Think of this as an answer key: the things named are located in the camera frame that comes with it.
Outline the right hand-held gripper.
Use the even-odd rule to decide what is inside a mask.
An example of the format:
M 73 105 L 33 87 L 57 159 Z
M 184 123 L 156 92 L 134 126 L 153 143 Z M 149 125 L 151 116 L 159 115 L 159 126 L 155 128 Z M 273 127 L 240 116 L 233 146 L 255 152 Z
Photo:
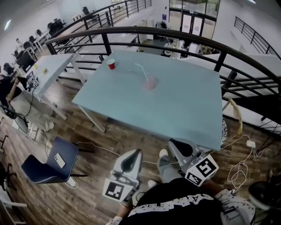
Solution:
M 203 151 L 198 152 L 198 146 L 188 139 L 173 138 L 168 141 L 168 145 L 174 159 L 178 161 L 185 174 L 184 178 L 198 187 L 209 180 L 219 169 L 210 154 L 205 154 Z

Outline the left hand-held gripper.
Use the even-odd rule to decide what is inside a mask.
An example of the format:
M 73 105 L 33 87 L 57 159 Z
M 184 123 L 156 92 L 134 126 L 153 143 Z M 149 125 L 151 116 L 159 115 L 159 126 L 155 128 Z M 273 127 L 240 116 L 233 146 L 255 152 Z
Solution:
M 142 159 L 141 149 L 121 155 L 116 160 L 110 177 L 105 180 L 102 195 L 120 203 L 128 203 L 141 184 L 139 173 Z

